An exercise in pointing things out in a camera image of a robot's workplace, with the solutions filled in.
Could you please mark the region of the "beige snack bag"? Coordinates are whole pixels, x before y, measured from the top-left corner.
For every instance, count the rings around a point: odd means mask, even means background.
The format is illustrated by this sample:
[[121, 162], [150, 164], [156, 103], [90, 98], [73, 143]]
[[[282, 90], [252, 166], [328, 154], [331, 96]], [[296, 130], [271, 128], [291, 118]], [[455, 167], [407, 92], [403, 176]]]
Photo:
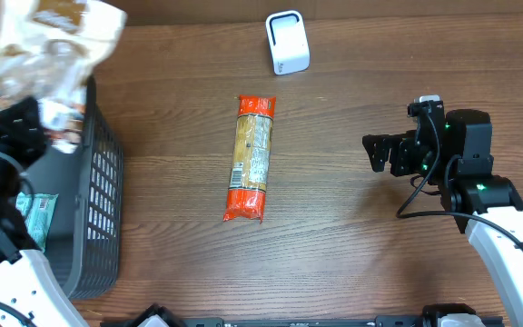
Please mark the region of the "beige snack bag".
[[127, 14], [98, 0], [0, 0], [0, 112], [26, 97], [58, 151], [82, 140], [87, 81], [116, 47]]

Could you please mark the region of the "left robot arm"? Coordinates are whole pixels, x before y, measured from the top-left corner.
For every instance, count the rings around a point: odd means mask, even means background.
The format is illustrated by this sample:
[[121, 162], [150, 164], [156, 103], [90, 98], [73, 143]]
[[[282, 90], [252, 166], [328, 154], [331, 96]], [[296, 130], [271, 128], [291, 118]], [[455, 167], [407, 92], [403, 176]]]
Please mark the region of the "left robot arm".
[[0, 112], [0, 325], [84, 326], [29, 235], [14, 198], [26, 170], [46, 151], [38, 102], [27, 97]]

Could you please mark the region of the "orange spaghetti pasta package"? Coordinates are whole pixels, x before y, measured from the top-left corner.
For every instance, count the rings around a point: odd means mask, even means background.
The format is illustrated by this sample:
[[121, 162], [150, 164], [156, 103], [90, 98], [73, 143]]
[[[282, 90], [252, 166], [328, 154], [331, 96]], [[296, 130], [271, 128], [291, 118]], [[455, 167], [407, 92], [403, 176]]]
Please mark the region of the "orange spaghetti pasta package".
[[236, 120], [225, 222], [262, 221], [266, 204], [276, 99], [241, 95]]

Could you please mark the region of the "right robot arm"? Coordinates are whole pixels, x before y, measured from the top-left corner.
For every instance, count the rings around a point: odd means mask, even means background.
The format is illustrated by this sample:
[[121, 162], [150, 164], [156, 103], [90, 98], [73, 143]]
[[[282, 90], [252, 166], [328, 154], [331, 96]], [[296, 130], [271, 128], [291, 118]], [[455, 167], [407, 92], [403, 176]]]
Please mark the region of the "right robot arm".
[[452, 217], [479, 254], [509, 321], [523, 326], [523, 200], [514, 184], [493, 172], [490, 115], [475, 109], [447, 111], [436, 95], [407, 107], [417, 126], [403, 134], [367, 134], [362, 144], [373, 171], [389, 168], [408, 176], [413, 193], [396, 212], [399, 219], [430, 217], [408, 206], [435, 186], [439, 216]]

